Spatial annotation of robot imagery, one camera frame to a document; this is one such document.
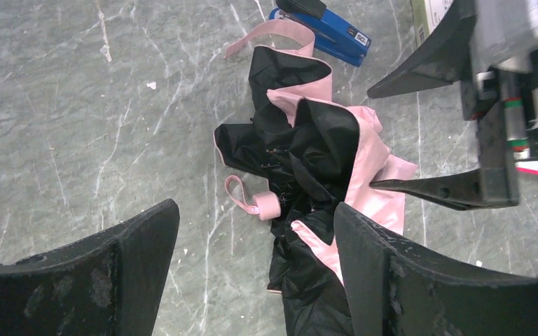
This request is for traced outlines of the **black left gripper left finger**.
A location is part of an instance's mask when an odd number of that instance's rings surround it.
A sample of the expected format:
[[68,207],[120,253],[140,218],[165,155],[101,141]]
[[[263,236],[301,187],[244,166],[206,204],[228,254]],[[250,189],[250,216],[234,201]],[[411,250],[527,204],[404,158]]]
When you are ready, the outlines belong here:
[[150,335],[179,220],[167,199],[74,243],[0,264],[0,335]]

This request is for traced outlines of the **pink and black folding umbrella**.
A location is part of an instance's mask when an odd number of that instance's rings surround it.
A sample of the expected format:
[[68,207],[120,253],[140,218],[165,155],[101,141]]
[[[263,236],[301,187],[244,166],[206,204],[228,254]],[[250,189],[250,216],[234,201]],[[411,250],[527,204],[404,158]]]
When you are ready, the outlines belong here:
[[417,167],[391,154],[382,125],[367,106],[332,100],[332,68],[313,55],[315,35],[291,20],[269,20],[230,45],[274,34],[297,49],[254,48],[249,85],[254,116],[222,124],[214,143],[223,163],[260,176],[268,190],[237,205],[270,221],[274,235],[267,289],[282,296],[288,335],[353,335],[334,213],[345,203],[397,234],[404,231],[405,195],[372,181],[408,180]]

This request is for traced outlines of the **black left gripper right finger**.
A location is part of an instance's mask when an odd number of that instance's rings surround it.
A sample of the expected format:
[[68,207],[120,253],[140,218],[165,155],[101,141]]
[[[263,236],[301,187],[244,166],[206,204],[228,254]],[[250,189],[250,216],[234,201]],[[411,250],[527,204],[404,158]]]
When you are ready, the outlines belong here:
[[538,278],[441,255],[345,203],[334,229],[356,335],[538,335]]

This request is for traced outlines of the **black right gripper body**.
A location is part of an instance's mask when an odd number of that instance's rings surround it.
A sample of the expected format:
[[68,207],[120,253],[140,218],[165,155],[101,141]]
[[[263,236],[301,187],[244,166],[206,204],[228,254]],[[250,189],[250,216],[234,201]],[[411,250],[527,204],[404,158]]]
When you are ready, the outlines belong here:
[[478,168],[518,171],[538,160],[538,50],[527,73],[490,67],[461,83],[463,114],[476,121]]

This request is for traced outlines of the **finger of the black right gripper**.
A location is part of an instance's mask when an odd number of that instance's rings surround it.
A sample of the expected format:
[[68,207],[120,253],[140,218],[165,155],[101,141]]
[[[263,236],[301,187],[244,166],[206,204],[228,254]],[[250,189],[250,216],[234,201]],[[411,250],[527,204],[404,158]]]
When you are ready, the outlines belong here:
[[454,1],[436,29],[392,73],[367,90],[371,99],[430,90],[469,76],[469,41],[476,24],[476,2]]
[[456,211],[515,207],[520,202],[514,169],[478,168],[434,178],[382,180],[372,182],[371,187],[405,193]]

